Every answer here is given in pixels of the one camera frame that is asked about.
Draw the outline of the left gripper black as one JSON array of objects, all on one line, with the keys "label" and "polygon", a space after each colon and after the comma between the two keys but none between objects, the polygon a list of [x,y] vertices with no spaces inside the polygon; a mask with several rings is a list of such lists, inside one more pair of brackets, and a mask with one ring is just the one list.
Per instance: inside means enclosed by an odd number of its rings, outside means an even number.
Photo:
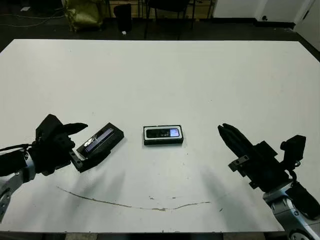
[{"label": "left gripper black", "polygon": [[78,172],[88,170],[85,161],[78,160],[70,135],[79,133],[88,125],[81,122],[63,124],[55,115],[48,114],[35,130],[35,141],[30,147],[30,156],[35,172],[45,176],[68,166],[74,161]]}]

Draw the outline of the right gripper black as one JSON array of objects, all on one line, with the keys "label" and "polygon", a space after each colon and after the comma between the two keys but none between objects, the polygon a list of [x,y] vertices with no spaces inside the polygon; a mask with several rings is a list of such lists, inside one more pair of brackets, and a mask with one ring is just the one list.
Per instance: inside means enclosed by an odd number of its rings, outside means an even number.
[{"label": "right gripper black", "polygon": [[289,175],[275,158],[277,153],[265,141],[253,145],[237,128],[223,123],[217,127],[226,146],[237,156],[228,166],[242,177],[250,179],[249,185],[267,193],[289,182]]}]

